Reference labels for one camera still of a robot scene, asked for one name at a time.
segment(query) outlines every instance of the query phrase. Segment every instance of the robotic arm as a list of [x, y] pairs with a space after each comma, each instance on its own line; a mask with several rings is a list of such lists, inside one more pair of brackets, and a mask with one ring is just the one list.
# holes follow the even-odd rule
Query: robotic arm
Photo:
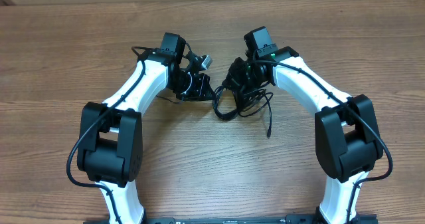
[[[199, 74], [212, 60], [199, 57], [179, 35], [165, 33], [161, 48], [134, 47], [137, 66], [127, 82], [102, 104], [87, 103], [82, 111], [78, 148], [78, 169], [85, 171], [96, 184], [79, 183], [70, 174], [70, 154], [67, 172], [70, 180], [81, 186], [101, 187], [109, 212], [109, 221], [100, 223], [139, 224], [145, 211], [137, 197], [137, 177], [143, 153], [141, 117], [153, 98], [164, 88], [170, 88], [180, 100], [212, 100], [215, 95], [209, 76]], [[135, 49], [145, 49], [139, 54]], [[187, 68], [180, 68], [182, 58], [189, 60]], [[107, 140], [100, 132], [118, 133], [118, 140]]]
[[[288, 215], [286, 221], [293, 218], [294, 223], [300, 220], [305, 223], [339, 224], [346, 223], [346, 220], [350, 223], [377, 223], [376, 217], [359, 216], [355, 211], [361, 183], [373, 169], [375, 161], [383, 156], [379, 137], [371, 133], [374, 131], [379, 135], [372, 102], [365, 95], [352, 98], [328, 84], [308, 68], [292, 48], [278, 49], [265, 27], [249, 32], [244, 40], [248, 60], [237, 58], [222, 83], [222, 87], [233, 92], [239, 115], [241, 111], [247, 111], [247, 106], [252, 107], [244, 101], [259, 101], [269, 93], [264, 91], [262, 96], [249, 96], [271, 83], [289, 92], [315, 116], [316, 156], [327, 174], [325, 196], [316, 214], [307, 218], [310, 221], [306, 221], [303, 215]], [[266, 103], [270, 103], [270, 98], [266, 97]], [[223, 114], [216, 109], [217, 103], [218, 100], [214, 109], [222, 118]], [[349, 109], [357, 115], [351, 115]], [[355, 125], [355, 130], [344, 134], [344, 125]]]

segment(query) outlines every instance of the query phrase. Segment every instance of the wooden table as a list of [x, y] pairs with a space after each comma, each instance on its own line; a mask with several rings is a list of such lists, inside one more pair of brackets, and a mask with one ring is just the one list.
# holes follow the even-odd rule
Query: wooden table
[[[214, 60], [217, 87], [244, 56], [243, 35], [266, 26], [337, 88], [366, 94], [394, 158], [368, 183], [360, 213], [383, 223], [425, 218], [425, 0], [262, 0], [0, 7], [0, 223], [106, 218], [97, 189], [72, 185], [65, 163], [82, 107], [111, 96], [135, 66], [133, 45], [180, 34]], [[325, 188], [313, 118], [269, 86], [268, 111], [222, 122], [210, 102], [155, 99], [143, 117], [139, 198], [150, 217], [313, 213]], [[228, 95], [222, 110], [233, 105]], [[387, 169], [379, 160], [371, 176]], [[87, 181], [74, 163], [73, 174]]]

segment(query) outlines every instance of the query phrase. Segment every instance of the black mounting bracket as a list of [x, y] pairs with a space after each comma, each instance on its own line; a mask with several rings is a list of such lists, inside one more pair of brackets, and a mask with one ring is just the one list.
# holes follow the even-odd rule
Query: black mounting bracket
[[[89, 102], [82, 110], [80, 138], [93, 122], [108, 109], [105, 104]], [[99, 132], [119, 128], [118, 140], [107, 140]], [[140, 170], [143, 140], [141, 113], [132, 109], [114, 109], [92, 128], [78, 146], [77, 166], [90, 181], [108, 181], [125, 187]]]
[[[346, 103], [379, 135], [377, 118], [370, 99], [364, 94]], [[341, 123], [355, 125], [344, 134]], [[361, 171], [371, 171], [383, 156], [383, 147], [360, 122], [350, 117], [342, 105], [324, 107], [315, 114], [315, 149], [320, 166], [341, 183]]]
[[[213, 60], [209, 55], [197, 56], [192, 51], [184, 56], [186, 44], [186, 41], [180, 35], [165, 33], [161, 48], [154, 49], [153, 52], [149, 53], [147, 59], [169, 67], [167, 88], [171, 89], [179, 100], [212, 100], [215, 98], [215, 93], [210, 85], [210, 77], [199, 72], [206, 70]], [[182, 58], [189, 61], [187, 68], [180, 67]]]

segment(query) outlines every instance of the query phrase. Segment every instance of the metal base plate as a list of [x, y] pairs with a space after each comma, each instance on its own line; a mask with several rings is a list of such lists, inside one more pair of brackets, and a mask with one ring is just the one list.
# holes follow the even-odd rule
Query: metal base plate
[[[85, 222], [85, 224], [108, 224], [101, 222]], [[289, 214], [286, 217], [253, 217], [253, 218], [218, 218], [218, 219], [174, 219], [151, 218], [143, 224], [324, 224], [315, 220], [314, 214]], [[352, 224], [378, 224], [376, 215], [359, 215]]]

